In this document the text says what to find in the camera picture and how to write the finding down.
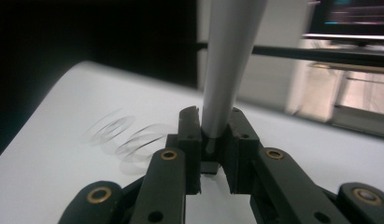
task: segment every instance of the white cylindrical rod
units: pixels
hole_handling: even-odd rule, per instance
[[[202,130],[209,138],[226,128],[266,0],[213,0]]]

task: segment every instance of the white table surface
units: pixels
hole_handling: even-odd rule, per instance
[[[128,156],[124,150],[175,133],[178,112],[191,105],[202,106],[202,93],[96,63],[76,65],[0,157],[0,223],[57,223],[88,184],[130,184],[165,139]],[[337,192],[342,183],[363,182],[384,191],[384,140],[236,106],[265,147],[290,153],[316,184]],[[254,223],[249,196],[230,195],[222,172],[202,176],[202,191],[187,196],[186,223]]]

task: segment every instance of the metal rod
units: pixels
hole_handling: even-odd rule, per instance
[[[233,108],[266,0],[213,0],[202,130],[220,137]]]

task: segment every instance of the white wall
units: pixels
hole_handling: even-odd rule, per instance
[[[297,48],[306,28],[308,0],[269,0],[255,38],[255,45]],[[207,42],[211,0],[198,1],[198,41]],[[206,50],[198,54],[199,88],[204,88]],[[293,81],[296,60],[251,55],[238,93],[238,99],[285,110],[297,107],[298,91],[303,88]],[[299,73],[304,73],[300,63]]]

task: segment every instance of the dark background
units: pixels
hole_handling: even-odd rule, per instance
[[[195,42],[195,1],[0,2],[0,154],[76,63],[196,88]]]

